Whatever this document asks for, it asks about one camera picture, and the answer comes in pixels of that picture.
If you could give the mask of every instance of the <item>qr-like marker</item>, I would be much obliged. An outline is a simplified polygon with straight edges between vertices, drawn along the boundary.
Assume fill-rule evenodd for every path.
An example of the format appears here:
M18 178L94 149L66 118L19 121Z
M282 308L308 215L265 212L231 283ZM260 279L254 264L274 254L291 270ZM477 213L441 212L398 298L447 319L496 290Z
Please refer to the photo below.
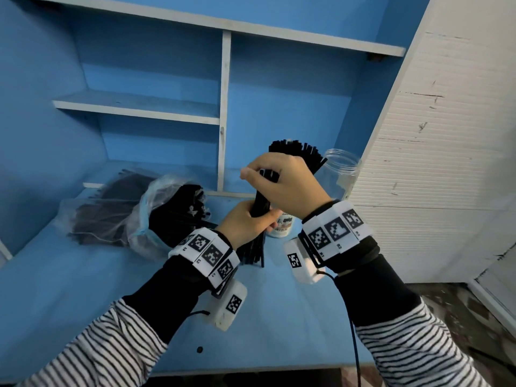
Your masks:
M288 256L288 261L291 263L292 268L301 267L301 262L299 261L299 258L296 253L287 254L287 256Z
M318 250L330 244L330 239L328 239L321 227L309 233L308 237L312 241L315 248L317 248Z
M210 241L202 235L197 235L188 245L194 250L201 252Z
M347 212L344 212L342 216L344 216L345 220L353 229L360 227L364 223L357 212L354 211L354 209L350 209Z
M183 240L181 240L181 243L178 244L178 246L184 246L185 244L187 244L190 239L192 239L194 237L194 235L188 235L187 237L185 237Z
M206 251L201 255L203 260L208 262L211 266L215 266L224 254L214 245L210 245Z
M231 299L229 300L229 303L226 306L226 310L228 310L232 314L235 314L240 308L240 304L242 304L242 299L240 299L236 295L233 295L231 296Z
M223 280L229 276L229 274L231 274L231 272L233 271L233 265L231 264L231 261L230 260L227 260L226 262L224 262L218 269L217 269L217 272L219 272L220 274L220 278L222 278Z
M324 228L326 228L326 231L328 231L333 241L337 241L351 233L340 217L337 217L336 219L331 220L328 224L325 224Z

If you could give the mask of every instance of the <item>wooden shelf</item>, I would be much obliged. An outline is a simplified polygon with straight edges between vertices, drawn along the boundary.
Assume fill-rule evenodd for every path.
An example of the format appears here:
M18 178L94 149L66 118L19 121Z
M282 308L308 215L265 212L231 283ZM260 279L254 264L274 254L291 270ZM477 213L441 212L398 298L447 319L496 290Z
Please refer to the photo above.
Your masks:
M217 105L154 96L85 90L58 97L53 100L53 103L56 108L65 110L139 116L210 125L220 123Z
M231 191L217 191L217 170L216 168L209 168L203 166L180 166L177 164L161 164L161 163L145 163L145 162L125 162L123 160L109 160L100 169L88 176L83 182L86 188L100 188L105 183L114 179L122 170L130 170L133 168L140 168L147 171L152 171L158 175L165 175L168 173L176 174L191 182L196 182L205 189L206 195L226 196L236 198L254 198L256 192L248 186L247 182L238 178L239 170L233 169L228 171L228 176L231 176L230 185L238 185L237 192Z
M297 42L314 43L317 45L339 47L357 51L367 51L386 56L403 57L406 49L399 46L384 45L381 43L358 41L356 39L333 37L331 35L317 34L314 32L298 31L288 28L271 27L262 24L248 23L245 21L221 19L198 15L188 12L173 11L153 6L138 5L128 2L113 0L45 0L66 5L83 6L85 8L100 9L103 11L119 12L129 15L151 17L153 19L169 20L194 24L197 26L217 28L234 32L243 32L263 37L281 38Z

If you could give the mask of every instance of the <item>striped sleeve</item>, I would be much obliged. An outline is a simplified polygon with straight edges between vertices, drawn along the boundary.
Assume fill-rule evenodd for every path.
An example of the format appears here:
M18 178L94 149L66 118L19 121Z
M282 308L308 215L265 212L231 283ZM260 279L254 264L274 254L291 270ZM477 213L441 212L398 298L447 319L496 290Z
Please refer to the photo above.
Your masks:
M446 325L421 301L390 321L357 327L390 387L488 387Z
M20 386L140 386L167 349L123 299Z

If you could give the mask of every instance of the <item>person's right hand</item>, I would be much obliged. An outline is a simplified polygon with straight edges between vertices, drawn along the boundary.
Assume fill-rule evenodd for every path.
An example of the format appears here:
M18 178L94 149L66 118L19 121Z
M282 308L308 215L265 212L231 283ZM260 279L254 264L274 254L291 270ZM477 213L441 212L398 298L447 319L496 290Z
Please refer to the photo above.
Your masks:
M278 183L260 175L260 169L273 170L280 174ZM240 178L246 180L263 194L276 208L304 219L315 209L330 202L314 175L298 156L284 153L264 153L240 171Z

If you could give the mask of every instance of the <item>person's left hand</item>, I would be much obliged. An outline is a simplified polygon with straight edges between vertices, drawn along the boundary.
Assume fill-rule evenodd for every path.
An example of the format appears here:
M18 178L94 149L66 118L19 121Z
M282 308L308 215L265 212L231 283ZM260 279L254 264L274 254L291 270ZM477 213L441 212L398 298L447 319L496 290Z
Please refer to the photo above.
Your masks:
M270 232L277 227L280 209L271 209L261 217L251 217L249 211L254 200L242 201L236 205L216 228L228 238L234 250L250 242L263 231Z

